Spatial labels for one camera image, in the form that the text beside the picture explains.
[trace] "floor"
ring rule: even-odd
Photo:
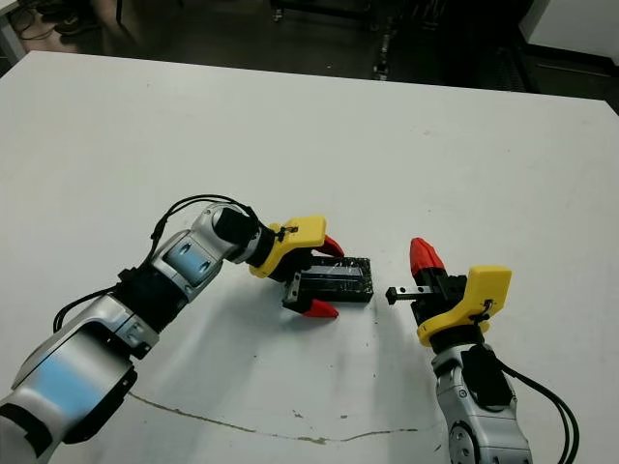
[[[381,3],[385,12],[389,11],[389,1]],[[361,8],[360,2],[329,0],[328,4]],[[92,3],[102,29],[72,39],[52,31],[54,18],[20,11],[12,22],[16,30],[30,24],[21,32],[29,50],[363,79],[373,78],[382,39],[381,32],[371,32],[355,21],[318,14],[286,11],[282,21],[274,22],[266,0],[186,0],[184,8],[177,0],[125,0],[122,25],[115,21],[116,0]],[[389,80],[449,84],[430,42],[424,35],[400,37],[391,57]],[[607,100],[619,113],[616,73],[543,56],[525,59],[540,92]],[[7,63],[0,59],[0,75],[7,69]],[[477,80],[481,87],[501,88],[487,82],[483,75]]]

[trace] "white table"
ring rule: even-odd
[[[7,14],[18,6],[17,0],[0,0],[0,50],[5,53],[12,65],[26,55],[19,37],[7,18]]]
[[[167,410],[128,398],[52,462],[449,462],[431,353],[383,297],[411,282],[414,236],[452,274],[514,270],[487,341],[573,407],[578,462],[614,462],[619,119],[604,102],[41,52],[0,102],[0,392],[58,308],[138,263],[186,195],[229,194],[267,222],[324,214],[374,274],[372,303],[327,323],[225,266],[138,364],[134,392]],[[516,390],[536,462],[556,462],[552,406]],[[419,431],[346,441],[401,428]]]

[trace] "black cable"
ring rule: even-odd
[[[37,6],[42,3],[41,1],[38,0],[22,0],[22,6],[20,10],[17,10],[16,12],[14,12],[12,14],[12,17],[17,15],[17,13],[19,12],[26,12],[30,15],[30,19],[28,20],[28,24],[26,24],[25,26],[21,27],[20,29],[15,28],[15,32],[17,33],[17,35],[19,36],[20,39],[22,39],[23,41],[40,41],[43,39],[48,38],[54,31],[54,28],[51,27],[48,30],[37,34],[36,36],[32,36],[32,37],[24,37],[23,33],[26,32],[28,29],[30,29],[36,22],[36,17],[34,14],[34,10],[37,8]],[[16,19],[12,22],[14,23],[19,23],[21,21],[21,17],[19,19]]]
[[[563,422],[564,431],[565,431],[565,445],[563,448],[563,453],[561,454],[561,459],[559,460],[559,464],[563,464],[563,463],[573,464],[576,458],[576,454],[578,453],[578,445],[580,443],[580,431],[578,430],[578,422],[576,421],[576,417],[574,413],[572,412],[572,410],[565,403],[565,401],[563,401],[553,391],[547,389],[546,387],[537,383],[533,379],[530,379],[526,377],[525,375],[520,374],[519,372],[513,370],[512,368],[502,363],[498,358],[496,359],[496,361],[498,362],[498,365],[503,372],[505,372],[507,375],[511,377],[518,379],[524,385],[535,390],[536,392],[541,393],[543,396],[548,398],[550,402],[554,404],[554,406],[559,410],[559,414],[561,416],[561,421]],[[565,454],[567,453],[567,448],[569,447],[568,443],[570,442],[570,431],[569,431],[568,423],[565,417],[566,415],[568,419],[570,420],[572,431],[574,433],[571,450],[567,454],[567,457],[565,456]]]
[[[81,305],[82,303],[86,303],[87,301],[92,300],[93,298],[101,297],[103,295],[108,294],[109,292],[114,291],[114,289],[116,288],[116,285],[112,285],[111,287],[107,287],[107,288],[104,288],[103,290],[98,290],[96,292],[93,292],[90,295],[86,295],[85,297],[81,297],[79,300],[75,300],[74,302],[71,302],[67,304],[65,307],[63,307],[62,309],[60,309],[58,313],[56,314],[56,317],[54,317],[54,322],[53,322],[54,333],[58,332],[62,328],[62,323],[63,323],[63,320],[65,319],[65,316],[74,307],[76,307],[77,305]]]
[[[230,198],[229,196],[215,195],[215,194],[202,194],[202,195],[188,196],[187,198],[183,198],[182,200],[179,200],[176,203],[174,203],[172,206],[170,206],[170,208],[165,212],[165,214],[157,221],[157,224],[155,224],[155,229],[153,230],[153,233],[151,234],[151,240],[153,241],[151,244],[151,248],[148,251],[146,258],[144,258],[144,261],[142,261],[139,267],[142,268],[143,266],[148,264],[150,260],[152,259],[153,255],[155,254],[155,251],[157,251],[157,247],[163,236],[165,224],[167,223],[167,220],[170,219],[170,217],[172,217],[173,215],[177,214],[178,212],[184,210],[185,208],[195,203],[200,203],[200,202],[212,202],[213,203],[216,201],[221,201],[224,203],[238,206],[250,218],[252,218],[255,221],[256,227],[259,225],[264,227],[264,225],[262,224],[262,222],[260,222],[260,220],[258,219],[258,216],[255,214],[252,208],[250,208],[247,205],[244,205],[243,203],[239,203],[238,201],[236,201],[233,198]],[[104,288],[103,290],[99,290],[97,292],[91,293],[90,295],[86,295],[85,297],[82,297],[79,300],[75,300],[74,302],[71,302],[67,304],[65,307],[63,307],[62,309],[60,309],[60,311],[58,311],[58,313],[56,314],[56,317],[54,317],[54,322],[52,325],[54,333],[58,332],[62,328],[62,324],[63,324],[63,320],[65,319],[65,316],[74,307],[76,307],[77,305],[81,305],[82,303],[88,302],[89,300],[106,295],[114,291],[117,285],[118,284],[115,284],[111,287]]]
[[[162,239],[163,230],[165,229],[165,224],[173,215],[184,210],[185,208],[189,207],[192,204],[200,203],[200,202],[215,202],[215,201],[221,201],[221,202],[225,202],[225,203],[238,206],[250,218],[252,218],[255,221],[256,227],[264,226],[262,222],[260,222],[260,220],[258,219],[257,215],[255,214],[252,208],[250,208],[247,205],[244,205],[243,203],[236,201],[233,198],[230,198],[229,196],[216,195],[216,194],[211,194],[211,193],[188,196],[187,198],[183,198],[182,200],[179,200],[176,203],[174,203],[167,210],[167,212],[162,216],[162,218],[157,221],[157,224],[155,225],[155,229],[153,230],[153,233],[151,234],[151,240],[152,240],[151,249],[149,250],[148,254],[144,258],[142,263],[139,265],[139,267],[141,268],[145,266],[153,258],[155,251],[157,250],[157,247],[159,245],[159,242]]]

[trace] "white wall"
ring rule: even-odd
[[[608,56],[619,65],[619,0],[537,0],[520,29],[530,44]]]

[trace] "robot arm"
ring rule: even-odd
[[[559,463],[574,462],[578,426],[556,394],[497,360],[485,344],[488,319],[503,308],[512,272],[500,266],[474,266],[469,276],[447,275],[430,244],[413,239],[411,272],[416,287],[391,287],[387,300],[411,304],[417,336],[435,353],[436,396],[449,432],[449,453],[460,464],[532,464],[529,443],[516,420],[516,394],[504,374],[550,399],[561,415],[566,443]],[[568,452],[572,424],[574,439]]]
[[[275,233],[237,204],[212,203],[24,362],[0,400],[0,463],[45,463],[61,442],[91,438],[123,402],[159,333],[224,260],[259,267]]]

